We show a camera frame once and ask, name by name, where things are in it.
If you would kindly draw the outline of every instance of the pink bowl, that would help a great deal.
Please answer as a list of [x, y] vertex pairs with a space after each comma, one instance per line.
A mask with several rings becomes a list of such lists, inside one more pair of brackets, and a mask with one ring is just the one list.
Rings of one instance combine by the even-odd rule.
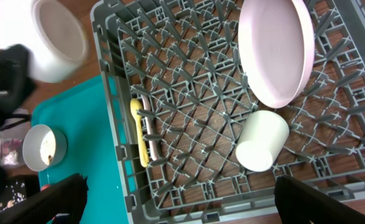
[[271, 108], [289, 104], [312, 72], [315, 41], [302, 0], [246, 0], [239, 19], [239, 53], [251, 90]]

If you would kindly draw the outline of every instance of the food residue in cup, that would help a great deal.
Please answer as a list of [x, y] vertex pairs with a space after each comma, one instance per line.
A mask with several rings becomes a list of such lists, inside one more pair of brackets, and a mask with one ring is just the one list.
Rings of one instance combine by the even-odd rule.
[[43, 162], [47, 166], [51, 164], [53, 156], [55, 155], [55, 146], [55, 136], [52, 132], [47, 133], [44, 136], [40, 147], [41, 160], [43, 160]]

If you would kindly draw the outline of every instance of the gray plastic dish rack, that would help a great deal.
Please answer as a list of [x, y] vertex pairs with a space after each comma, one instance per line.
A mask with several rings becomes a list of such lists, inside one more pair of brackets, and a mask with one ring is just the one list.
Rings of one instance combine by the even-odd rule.
[[[275, 213], [280, 175], [340, 201], [365, 198], [365, 1], [305, 2], [315, 29], [314, 69], [304, 92], [275, 111], [291, 132], [263, 173], [241, 167], [234, 153], [244, 120], [264, 107], [239, 60], [242, 1], [102, 0], [93, 7], [131, 223], [209, 223]], [[147, 169], [139, 162], [129, 108], [141, 95], [152, 109], [139, 113], [157, 132], [145, 134], [143, 119], [144, 139], [157, 141], [161, 155]]]

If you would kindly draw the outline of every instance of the utensil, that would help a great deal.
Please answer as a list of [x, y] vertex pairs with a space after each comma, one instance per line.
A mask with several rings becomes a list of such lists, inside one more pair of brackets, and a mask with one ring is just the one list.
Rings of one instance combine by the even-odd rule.
[[239, 18], [239, 53], [251, 90], [271, 108], [304, 89], [315, 57], [313, 27], [302, 0], [247, 0]]
[[[40, 148], [44, 137], [52, 133], [55, 137], [55, 154], [49, 165], [45, 164], [40, 156]], [[67, 151], [66, 136], [59, 130], [48, 127], [44, 124], [34, 126], [27, 133], [22, 147], [23, 159], [26, 165], [33, 171], [42, 171], [48, 167], [57, 165], [65, 157]]]
[[137, 99], [132, 99], [130, 102], [130, 109], [132, 117], [134, 118], [135, 124], [137, 126], [137, 140], [138, 140], [139, 159], [141, 161], [141, 166], [147, 167], [149, 163], [149, 156], [147, 154], [147, 148], [142, 133], [142, 126], [141, 126], [142, 116], [137, 113], [139, 109], [142, 109], [142, 105]]
[[272, 167], [289, 136], [289, 126], [277, 113], [256, 111], [243, 127], [236, 157], [247, 169], [262, 172]]
[[[147, 111], [150, 111], [150, 103], [149, 100], [147, 99], [146, 96], [141, 95], [142, 97], [142, 101], [144, 102], [144, 109]], [[150, 119], [148, 117], [145, 117], [145, 121], [146, 121], [146, 127], [147, 127], [147, 133], [148, 134], [154, 134], [154, 128], [152, 127], [152, 122], [150, 121]], [[149, 146], [150, 146], [150, 156], [152, 158], [153, 161], [156, 161], [157, 159], [159, 159], [159, 153], [157, 152], [157, 146], [156, 146], [156, 142], [155, 141], [149, 141]]]
[[56, 83], [88, 56], [88, 41], [77, 18], [54, 0], [0, 0], [0, 49], [22, 44], [32, 55], [29, 75]]

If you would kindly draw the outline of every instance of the teal mat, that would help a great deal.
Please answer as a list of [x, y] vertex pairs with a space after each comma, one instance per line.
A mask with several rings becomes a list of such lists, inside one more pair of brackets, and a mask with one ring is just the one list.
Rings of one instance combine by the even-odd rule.
[[[80, 173], [89, 188], [81, 223], [128, 223], [101, 77], [41, 103], [32, 117], [32, 125], [57, 128], [68, 139], [63, 161], [39, 172], [40, 186]], [[119, 133], [125, 143], [123, 130]]]

